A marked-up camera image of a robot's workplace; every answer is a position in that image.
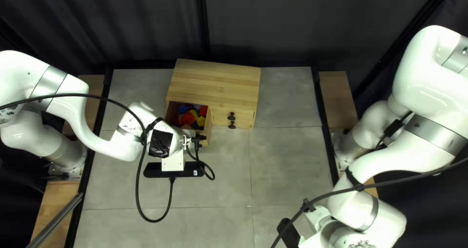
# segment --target black backdrop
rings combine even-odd
[[[260,67],[318,62],[321,70],[346,70],[355,90],[426,2],[0,0],[0,50],[28,53],[74,75],[102,74],[103,64],[170,67],[177,58]],[[448,1],[444,6],[449,11],[438,13],[445,17],[459,5]],[[365,109],[373,99],[384,98],[382,90],[388,86],[375,83],[391,78],[391,73],[379,73],[371,85],[362,88],[363,95],[356,97],[357,108]],[[40,189],[44,184],[38,173],[44,170],[43,163],[29,154],[0,150],[0,171],[8,172],[0,173],[2,200],[13,200],[10,205],[0,203],[1,241],[15,241],[10,247],[23,247],[29,241],[41,195],[24,184],[27,179],[12,181],[9,174],[25,174]],[[30,168],[19,164],[25,162],[31,163]],[[12,194],[21,198],[10,198]],[[397,199],[384,191],[382,196],[389,202]],[[407,203],[414,199],[405,198]],[[21,215],[16,218],[23,223],[7,223],[9,214]],[[411,239],[411,231],[405,237]]]

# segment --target wooden platform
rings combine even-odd
[[[358,114],[354,107],[346,72],[321,71],[319,77],[328,127],[330,130],[351,129],[358,122]],[[365,184],[374,183],[374,179],[371,178]],[[375,197],[379,197],[376,188],[368,188],[366,191]]]

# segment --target drawer knob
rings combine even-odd
[[[230,113],[231,115],[227,117],[229,121],[235,121],[234,112]]]
[[[231,121],[231,124],[227,127],[229,127],[229,129],[235,129],[234,121]]]

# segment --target open drawer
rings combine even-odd
[[[166,104],[166,112],[164,113],[164,119],[166,120],[167,123],[173,126],[178,126],[179,123],[174,123],[175,119],[178,118],[178,109],[181,105],[186,104],[182,102],[173,102],[169,101]],[[206,120],[205,120],[205,126],[203,127],[203,130],[195,130],[197,133],[199,133],[202,136],[206,136],[206,140],[202,140],[200,144],[203,146],[208,146],[210,143],[210,136],[211,136],[211,127],[213,125],[213,118],[212,118],[212,113],[211,113],[211,107],[208,106],[208,111],[206,113]]]

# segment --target wooden drawer cabinet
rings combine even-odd
[[[178,59],[166,101],[206,105],[211,123],[221,126],[231,125],[234,112],[236,127],[252,128],[259,85],[260,68]]]

